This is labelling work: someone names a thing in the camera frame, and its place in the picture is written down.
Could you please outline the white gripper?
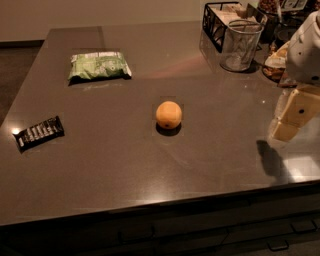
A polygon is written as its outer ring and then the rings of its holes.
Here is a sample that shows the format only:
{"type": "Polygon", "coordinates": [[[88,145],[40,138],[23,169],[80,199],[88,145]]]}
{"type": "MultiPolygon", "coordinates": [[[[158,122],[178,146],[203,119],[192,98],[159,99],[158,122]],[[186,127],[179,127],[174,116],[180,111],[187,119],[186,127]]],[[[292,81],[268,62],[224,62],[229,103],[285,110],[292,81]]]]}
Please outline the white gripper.
{"type": "Polygon", "coordinates": [[[307,124],[320,112],[320,87],[303,84],[290,92],[280,121],[271,126],[273,139],[288,142],[295,137],[299,128],[307,124]]]}

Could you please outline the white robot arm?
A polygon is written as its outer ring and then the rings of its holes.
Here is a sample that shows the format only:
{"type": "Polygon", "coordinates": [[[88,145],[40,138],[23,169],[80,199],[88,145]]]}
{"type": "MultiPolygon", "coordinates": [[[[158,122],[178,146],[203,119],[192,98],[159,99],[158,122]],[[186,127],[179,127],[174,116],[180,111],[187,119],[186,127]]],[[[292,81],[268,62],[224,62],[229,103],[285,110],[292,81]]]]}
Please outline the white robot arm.
{"type": "Polygon", "coordinates": [[[297,87],[279,97],[269,134],[288,142],[320,112],[320,11],[311,13],[290,39],[286,71],[297,87]]]}

